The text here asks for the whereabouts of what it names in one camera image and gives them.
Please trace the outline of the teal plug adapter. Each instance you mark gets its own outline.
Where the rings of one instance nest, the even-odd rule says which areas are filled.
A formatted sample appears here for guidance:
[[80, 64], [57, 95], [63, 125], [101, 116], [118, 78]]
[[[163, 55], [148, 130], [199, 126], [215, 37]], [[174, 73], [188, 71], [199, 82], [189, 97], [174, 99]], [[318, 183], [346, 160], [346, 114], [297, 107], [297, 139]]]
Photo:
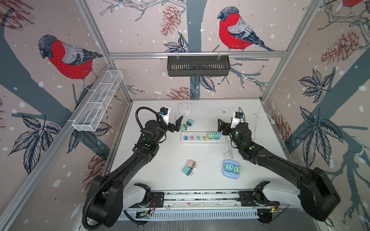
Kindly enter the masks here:
[[192, 127], [192, 126], [194, 125], [194, 123], [195, 123], [195, 121], [194, 121], [194, 120], [189, 119], [189, 120], [186, 122], [186, 125], [187, 125], [188, 127]]
[[232, 164], [226, 163], [226, 164], [225, 164], [225, 171], [227, 171], [227, 172], [232, 172], [233, 167], [234, 167], [234, 166], [233, 166]]
[[214, 133], [214, 138], [215, 138], [215, 139], [220, 139], [220, 138], [221, 138], [221, 136], [222, 136], [222, 134], [221, 134], [220, 132], [215, 132], [215, 133]]

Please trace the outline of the white long power strip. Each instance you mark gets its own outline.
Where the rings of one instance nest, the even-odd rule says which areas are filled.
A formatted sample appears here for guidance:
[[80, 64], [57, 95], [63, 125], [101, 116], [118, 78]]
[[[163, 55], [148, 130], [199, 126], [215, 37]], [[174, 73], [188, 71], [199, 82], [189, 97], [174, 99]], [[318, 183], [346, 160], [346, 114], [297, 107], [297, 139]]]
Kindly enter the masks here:
[[226, 143], [225, 136], [221, 136], [220, 139], [208, 139], [207, 135], [209, 132], [182, 132], [180, 141], [181, 143], [193, 143], [193, 144], [215, 144], [215, 143]]

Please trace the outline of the light green plug adapter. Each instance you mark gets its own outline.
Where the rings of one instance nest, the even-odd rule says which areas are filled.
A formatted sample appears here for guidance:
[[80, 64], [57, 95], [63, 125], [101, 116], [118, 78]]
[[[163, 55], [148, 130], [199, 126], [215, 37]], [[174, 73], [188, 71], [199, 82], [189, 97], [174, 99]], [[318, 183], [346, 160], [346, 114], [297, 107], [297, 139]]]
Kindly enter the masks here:
[[239, 175], [241, 173], [241, 168], [238, 166], [234, 166], [232, 173]]

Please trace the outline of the blue rounded power strip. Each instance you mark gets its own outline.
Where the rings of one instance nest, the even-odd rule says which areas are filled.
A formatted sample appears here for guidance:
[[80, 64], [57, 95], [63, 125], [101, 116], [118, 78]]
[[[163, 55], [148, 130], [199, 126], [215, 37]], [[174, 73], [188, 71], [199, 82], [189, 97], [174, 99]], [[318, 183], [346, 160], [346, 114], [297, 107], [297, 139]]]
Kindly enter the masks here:
[[223, 162], [222, 174], [224, 177], [236, 180], [240, 177], [241, 166], [239, 162], [226, 159]]

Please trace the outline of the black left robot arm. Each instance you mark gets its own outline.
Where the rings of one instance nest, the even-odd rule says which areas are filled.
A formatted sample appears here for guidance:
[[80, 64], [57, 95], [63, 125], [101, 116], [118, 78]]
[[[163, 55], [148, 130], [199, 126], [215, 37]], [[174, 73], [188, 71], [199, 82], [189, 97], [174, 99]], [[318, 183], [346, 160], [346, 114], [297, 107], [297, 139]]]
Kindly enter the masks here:
[[117, 169], [106, 176], [96, 176], [91, 182], [82, 209], [82, 225], [95, 230], [101, 225], [111, 227], [123, 211], [124, 188], [134, 175], [157, 154], [167, 132], [179, 132], [183, 117], [169, 122], [170, 109], [162, 107], [159, 112], [142, 106], [135, 112], [140, 137], [134, 145], [133, 154]]

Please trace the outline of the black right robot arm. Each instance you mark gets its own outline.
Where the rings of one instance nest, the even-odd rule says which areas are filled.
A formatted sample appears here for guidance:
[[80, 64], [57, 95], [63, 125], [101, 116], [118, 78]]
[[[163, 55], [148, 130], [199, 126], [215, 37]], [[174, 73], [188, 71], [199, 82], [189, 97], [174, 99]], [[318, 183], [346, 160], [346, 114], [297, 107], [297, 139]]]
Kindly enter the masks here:
[[218, 119], [218, 131], [228, 135], [246, 161], [269, 169], [283, 177], [300, 191], [303, 210], [318, 221], [325, 221], [341, 202], [328, 175], [320, 168], [309, 169], [289, 162], [252, 141], [246, 122], [232, 126]]

